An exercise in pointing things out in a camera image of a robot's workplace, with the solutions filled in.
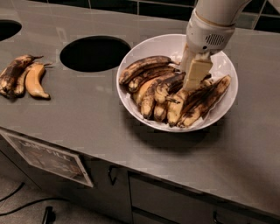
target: tiled wall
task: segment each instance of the tiled wall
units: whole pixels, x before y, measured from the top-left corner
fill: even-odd
[[[189,20],[197,0],[29,0],[49,4],[120,11],[137,15]],[[241,14],[237,27],[280,32],[280,0],[252,0]]]

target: black cable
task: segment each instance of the black cable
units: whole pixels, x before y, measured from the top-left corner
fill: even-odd
[[[15,193],[17,193],[23,186],[24,186],[25,183],[21,183],[20,186],[15,190],[13,191],[12,193],[10,193],[9,195],[3,197],[2,199],[0,199],[0,202],[1,201],[4,201],[4,200],[7,200],[10,196],[14,195]]]
[[[45,199],[38,199],[38,200],[34,200],[34,201],[32,201],[32,202],[29,202],[29,203],[27,203],[27,204],[25,204],[25,205],[23,205],[23,206],[20,206],[20,207],[14,209],[14,210],[11,210],[11,211],[9,211],[9,212],[7,212],[7,213],[0,213],[0,216],[5,216],[5,215],[8,215],[8,214],[13,214],[13,213],[15,213],[15,212],[17,212],[17,211],[19,211],[19,210],[25,208],[25,207],[28,207],[28,206],[37,204],[37,203],[42,202],[42,201],[45,201],[45,200],[65,200],[65,201],[67,201],[67,199],[62,199],[62,198],[45,198]]]

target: floor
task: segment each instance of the floor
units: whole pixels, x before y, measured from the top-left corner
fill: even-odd
[[[0,175],[0,201],[16,190],[21,183]],[[34,200],[50,198],[52,195],[24,185],[18,192],[0,202],[0,224],[39,224],[42,223],[46,207],[52,207],[56,214],[53,224],[122,224],[107,216],[88,211],[66,201],[48,200],[27,206],[15,213],[1,216]]]

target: poster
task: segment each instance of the poster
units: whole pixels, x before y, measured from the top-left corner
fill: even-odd
[[[32,166],[93,187],[79,155],[38,143],[27,137],[2,133],[3,137]]]

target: white bowl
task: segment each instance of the white bowl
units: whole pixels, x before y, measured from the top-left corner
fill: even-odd
[[[165,55],[171,57],[173,60],[180,61],[185,43],[186,35],[182,34],[168,34],[147,39],[132,48],[123,58],[122,63],[118,68],[116,86],[122,104],[136,119],[154,129],[168,132],[188,132],[203,129],[222,118],[231,108],[237,96],[238,79],[235,67],[224,52],[219,52],[211,57],[213,67],[210,70],[210,73],[214,79],[218,79],[227,74],[229,74],[232,79],[227,92],[212,107],[204,119],[200,118],[189,128],[171,128],[167,123],[155,122],[143,118],[139,112],[139,109],[137,108],[137,105],[133,102],[130,94],[125,90],[124,86],[119,85],[118,80],[122,70],[132,62],[152,55]]]

